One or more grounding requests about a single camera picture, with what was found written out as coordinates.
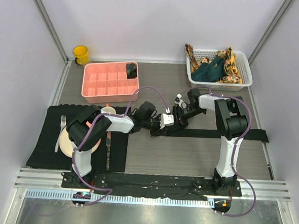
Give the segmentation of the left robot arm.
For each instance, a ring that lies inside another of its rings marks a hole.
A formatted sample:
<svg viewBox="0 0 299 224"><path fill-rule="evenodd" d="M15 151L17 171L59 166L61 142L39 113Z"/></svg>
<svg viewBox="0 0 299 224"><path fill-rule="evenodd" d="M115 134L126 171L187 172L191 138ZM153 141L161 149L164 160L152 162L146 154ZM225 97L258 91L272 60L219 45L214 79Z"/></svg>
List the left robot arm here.
<svg viewBox="0 0 299 224"><path fill-rule="evenodd" d="M174 116L167 108L164 114L154 118L156 107L144 102L138 109L123 115L107 113L96 105L85 108L67 126L66 131L72 143L73 182L81 189L87 188L91 182L92 171L91 148L106 132L136 133L140 129L164 130L174 125Z"/></svg>

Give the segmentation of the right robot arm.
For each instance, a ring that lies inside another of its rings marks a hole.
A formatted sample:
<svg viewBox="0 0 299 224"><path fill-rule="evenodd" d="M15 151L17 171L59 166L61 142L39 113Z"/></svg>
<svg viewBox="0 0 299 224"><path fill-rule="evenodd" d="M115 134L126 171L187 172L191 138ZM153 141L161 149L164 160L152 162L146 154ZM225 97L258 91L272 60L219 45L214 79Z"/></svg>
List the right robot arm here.
<svg viewBox="0 0 299 224"><path fill-rule="evenodd" d="M242 98L214 95L211 92L201 94L199 89L187 92L189 103L177 94L172 112L174 125L168 131L169 136L188 137L185 130L188 119L205 114L207 110L215 112L217 132L221 138L221 150L217 167L212 177L212 190L223 195L235 187L238 175L235 162L243 137L251 128L251 114Z"/></svg>

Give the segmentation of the black tie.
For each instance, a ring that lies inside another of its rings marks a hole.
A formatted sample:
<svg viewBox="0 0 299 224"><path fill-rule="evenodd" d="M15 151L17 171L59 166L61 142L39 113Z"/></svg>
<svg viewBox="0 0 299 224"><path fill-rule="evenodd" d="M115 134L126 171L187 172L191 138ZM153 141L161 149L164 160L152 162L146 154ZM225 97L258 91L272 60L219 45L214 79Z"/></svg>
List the black tie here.
<svg viewBox="0 0 299 224"><path fill-rule="evenodd" d="M151 131L150 135L152 137L157 136L169 136L169 137L188 137L188 138L221 138L221 135L217 130L203 130L203 129L177 129L173 131L167 130L157 130ZM244 140L261 141L264 143L269 143L269 139L265 130L262 129L250 129L248 133L244 136Z"/></svg>

